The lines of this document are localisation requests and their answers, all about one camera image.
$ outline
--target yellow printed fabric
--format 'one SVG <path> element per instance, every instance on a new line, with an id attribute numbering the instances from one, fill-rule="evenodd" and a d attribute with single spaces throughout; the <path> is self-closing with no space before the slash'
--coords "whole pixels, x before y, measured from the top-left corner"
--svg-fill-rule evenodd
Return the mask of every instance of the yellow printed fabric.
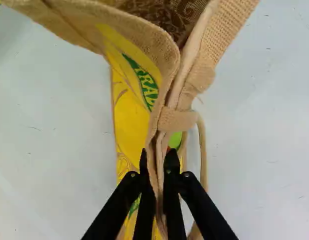
<path id="1" fill-rule="evenodd" d="M 117 151 L 118 183 L 129 171 L 139 172 L 139 160 L 148 132 L 150 112 L 160 91 L 162 76 L 156 65 L 135 45 L 106 24 L 96 26 L 103 35 L 105 56 L 111 65 L 111 96 Z M 181 133 L 169 141 L 180 145 Z M 133 238 L 140 197 L 131 209 L 120 231 L 120 239 Z M 156 220 L 152 239 L 160 240 Z"/>

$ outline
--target burlap bag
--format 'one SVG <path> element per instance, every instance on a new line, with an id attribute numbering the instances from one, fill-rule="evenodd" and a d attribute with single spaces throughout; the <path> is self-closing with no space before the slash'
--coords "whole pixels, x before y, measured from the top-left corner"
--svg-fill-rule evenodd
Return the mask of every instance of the burlap bag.
<path id="1" fill-rule="evenodd" d="M 200 182 L 207 190 L 205 129 L 191 110 L 214 68 L 258 0 L 3 0 L 64 40 L 103 55 L 111 65 L 117 174 L 138 171 L 145 147 L 157 198 L 153 239 L 168 239 L 163 214 L 163 160 L 178 148 L 185 168 L 187 131 L 197 124 Z M 132 239 L 133 204 L 118 239 Z M 194 224 L 188 239 L 199 239 Z"/>

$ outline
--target black metal arm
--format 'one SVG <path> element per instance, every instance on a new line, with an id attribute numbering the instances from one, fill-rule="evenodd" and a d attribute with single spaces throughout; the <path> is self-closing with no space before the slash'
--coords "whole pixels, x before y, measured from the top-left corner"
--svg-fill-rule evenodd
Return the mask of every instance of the black metal arm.
<path id="1" fill-rule="evenodd" d="M 116 239 L 132 203 L 140 194 L 133 240 L 152 239 L 156 199 L 144 149 L 139 167 L 140 174 L 130 171 L 124 176 L 82 240 Z M 179 195 L 187 203 L 205 240 L 238 240 L 195 175 L 190 171 L 180 174 L 180 162 L 175 149 L 167 153 L 163 168 L 163 213 L 166 215 L 169 240 L 187 239 Z"/>

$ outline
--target brown patterned fabric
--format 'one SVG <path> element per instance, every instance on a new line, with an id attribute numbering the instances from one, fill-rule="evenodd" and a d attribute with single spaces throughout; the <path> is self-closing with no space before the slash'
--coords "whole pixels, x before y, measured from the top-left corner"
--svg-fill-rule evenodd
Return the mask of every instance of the brown patterned fabric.
<path id="1" fill-rule="evenodd" d="M 182 47 L 208 1 L 129 0 L 118 6 L 118 9 L 161 27 Z"/>

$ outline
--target white table surface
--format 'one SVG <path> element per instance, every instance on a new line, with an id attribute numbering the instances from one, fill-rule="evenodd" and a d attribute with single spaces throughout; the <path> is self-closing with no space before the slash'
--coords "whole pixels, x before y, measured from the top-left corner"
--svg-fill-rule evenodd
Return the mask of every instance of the white table surface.
<path id="1" fill-rule="evenodd" d="M 262 1 L 216 74 L 193 105 L 211 198 L 241 240 L 309 240 L 309 0 Z M 79 239 L 115 159 L 105 60 L 1 6 L 0 240 Z"/>

